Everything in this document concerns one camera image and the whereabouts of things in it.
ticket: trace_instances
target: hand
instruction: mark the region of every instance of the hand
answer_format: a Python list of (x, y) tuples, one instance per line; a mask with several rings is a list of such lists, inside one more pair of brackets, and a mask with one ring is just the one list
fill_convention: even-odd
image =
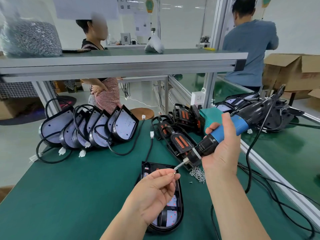
[[(219, 125), (220, 124), (216, 122), (212, 123), (205, 130), (206, 134), (211, 133)], [(203, 169), (206, 174), (207, 171), (214, 171), (214, 173), (236, 175), (241, 138), (236, 135), (236, 128), (229, 113), (222, 114), (222, 125), (224, 140), (219, 143), (214, 153), (202, 158)]]
[(91, 94), (94, 94), (97, 96), (99, 93), (101, 93), (103, 90), (108, 91), (106, 86), (98, 86), (98, 85), (92, 85), (91, 86)]
[(126, 199), (123, 209), (134, 210), (149, 225), (174, 196), (180, 174), (173, 169), (159, 169), (144, 177)]

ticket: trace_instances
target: blue t-shirt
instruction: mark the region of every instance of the blue t-shirt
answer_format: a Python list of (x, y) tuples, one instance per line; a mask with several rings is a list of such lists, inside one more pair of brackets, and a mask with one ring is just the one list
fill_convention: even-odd
[(235, 27), (226, 35), (223, 50), (249, 54), (244, 70), (228, 72), (225, 79), (242, 86), (260, 87), (264, 53), (266, 50), (275, 50), (278, 44), (279, 38), (273, 22), (253, 20)]

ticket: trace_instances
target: white plastic bag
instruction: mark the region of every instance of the white plastic bag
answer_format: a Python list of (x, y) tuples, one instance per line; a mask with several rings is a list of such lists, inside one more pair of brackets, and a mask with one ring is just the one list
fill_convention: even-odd
[(4, 19), (0, 46), (5, 55), (62, 55), (58, 32), (44, 2), (0, 0), (0, 14)]

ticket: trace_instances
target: black shirt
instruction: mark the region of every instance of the black shirt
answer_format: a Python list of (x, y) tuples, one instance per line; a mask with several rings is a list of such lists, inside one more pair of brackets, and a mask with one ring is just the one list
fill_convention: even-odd
[[(107, 50), (108, 48), (104, 48), (102, 45), (100, 45), (101, 46), (101, 48), (103, 49), (103, 50)], [(92, 42), (90, 42), (90, 41), (88, 41), (88, 40), (86, 40), (86, 39), (84, 39), (83, 41), (82, 41), (82, 47), (81, 47), (82, 49), (90, 49), (90, 50), (92, 50), (92, 51), (94, 51), (94, 50), (96, 50), (96, 51), (99, 51), (99, 50), (101, 50), (101, 49), (99, 49), (94, 43), (92, 43)], [(103, 81), (103, 80), (105, 80), (106, 78), (98, 78), (100, 81)]]

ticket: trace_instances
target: white power outlet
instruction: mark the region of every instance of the white power outlet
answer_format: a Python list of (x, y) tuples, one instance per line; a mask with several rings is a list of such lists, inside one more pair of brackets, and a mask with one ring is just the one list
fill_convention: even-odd
[(192, 92), (191, 94), (191, 105), (202, 105), (205, 101), (205, 93), (204, 92)]

